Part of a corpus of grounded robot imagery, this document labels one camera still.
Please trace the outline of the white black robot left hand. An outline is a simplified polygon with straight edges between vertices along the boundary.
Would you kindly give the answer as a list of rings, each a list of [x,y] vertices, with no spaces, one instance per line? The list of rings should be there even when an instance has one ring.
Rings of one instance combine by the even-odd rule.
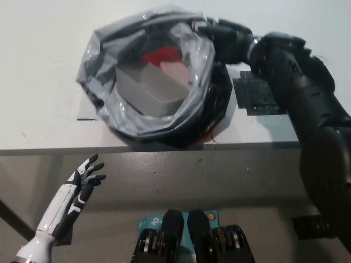
[[[97,159],[97,154],[86,159],[60,186],[46,209],[37,231],[59,241],[72,228],[94,187],[99,186],[106,178],[105,175],[93,174],[104,167],[104,163],[94,163]]]

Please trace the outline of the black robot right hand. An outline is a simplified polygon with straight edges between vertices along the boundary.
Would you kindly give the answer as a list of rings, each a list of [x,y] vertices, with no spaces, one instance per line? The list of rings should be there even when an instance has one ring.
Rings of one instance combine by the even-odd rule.
[[[228,65],[249,63],[248,50],[254,35],[248,27],[225,19],[209,18],[206,25],[197,27],[197,32],[213,42],[216,62]]]

